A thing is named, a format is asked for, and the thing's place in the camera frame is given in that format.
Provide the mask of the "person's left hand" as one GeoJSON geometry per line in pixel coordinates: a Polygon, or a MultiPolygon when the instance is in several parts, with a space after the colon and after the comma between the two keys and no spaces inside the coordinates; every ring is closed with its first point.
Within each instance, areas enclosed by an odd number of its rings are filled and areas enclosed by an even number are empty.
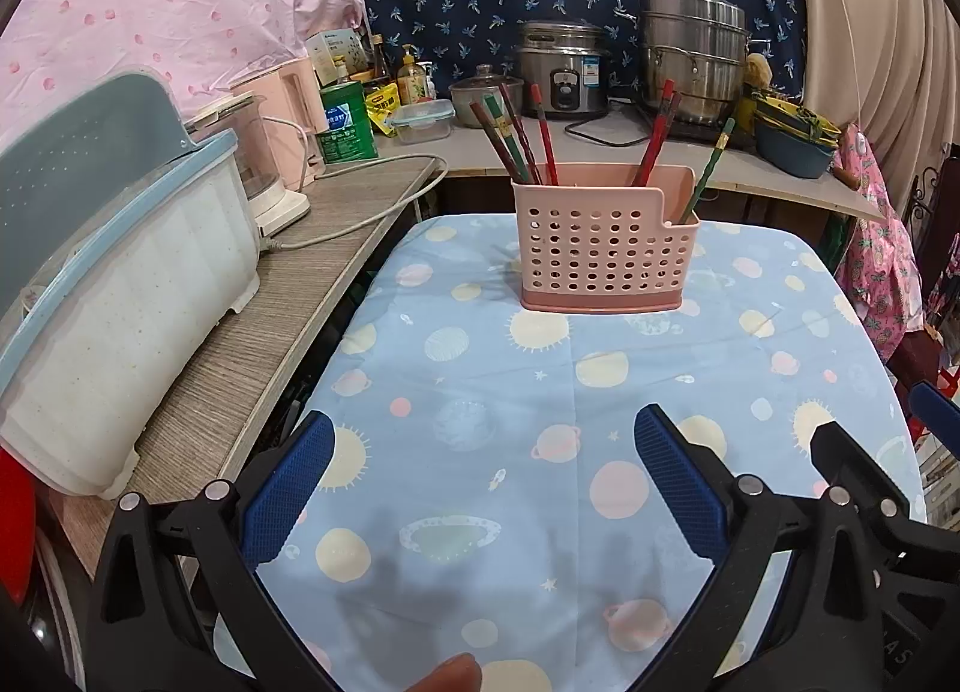
{"type": "Polygon", "coordinates": [[[409,687],[409,692],[478,692],[482,679],[482,668],[475,656],[460,653],[438,664],[428,676],[409,687]]]}

